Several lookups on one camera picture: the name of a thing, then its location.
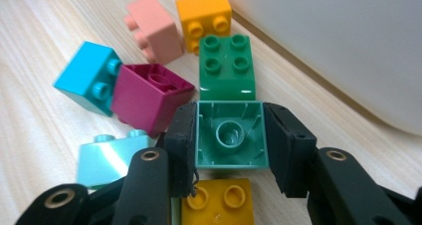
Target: yellow brick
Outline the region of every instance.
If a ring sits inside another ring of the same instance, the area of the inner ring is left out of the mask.
[[[189,53],[199,53],[199,39],[209,34],[229,36],[232,8],[229,0],[176,0]]]
[[[197,195],[182,199],[183,225],[253,225],[249,179],[202,180]]]

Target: wooden table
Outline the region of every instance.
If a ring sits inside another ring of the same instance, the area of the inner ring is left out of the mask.
[[[85,111],[52,83],[82,41],[114,48],[126,64],[145,63],[122,20],[131,1],[0,0],[0,224],[14,223],[45,190],[75,182],[80,144],[130,130],[115,116]],[[177,22],[174,0],[159,1]],[[414,197],[422,185],[421,136],[382,122],[240,24],[233,22],[232,33],[251,38],[258,100],[289,108],[318,147],[350,152],[377,183]],[[198,86],[196,56],[166,67]],[[251,180],[256,224],[311,223],[306,200],[285,198],[269,170],[236,176]]]

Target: lego duplo brick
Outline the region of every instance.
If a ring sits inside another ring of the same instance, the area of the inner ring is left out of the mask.
[[[182,199],[182,224],[254,224],[249,179],[201,180],[196,196]]]
[[[127,175],[130,160],[139,150],[153,147],[153,140],[140,129],[131,130],[126,138],[97,135],[93,143],[80,147],[78,183],[98,188]]]
[[[159,64],[123,65],[111,110],[150,136],[165,131],[176,109],[190,101],[194,86]]]
[[[207,36],[200,41],[201,101],[253,101],[255,73],[249,37]]]
[[[200,101],[197,104],[196,168],[269,166],[262,102]]]
[[[183,55],[174,20],[158,0],[136,0],[127,11],[124,23],[149,63],[167,64]]]
[[[186,49],[199,53],[199,39],[208,34],[229,36],[232,8],[228,0],[176,0]]]
[[[54,87],[86,110],[110,116],[120,65],[121,60],[112,48],[84,42]]]

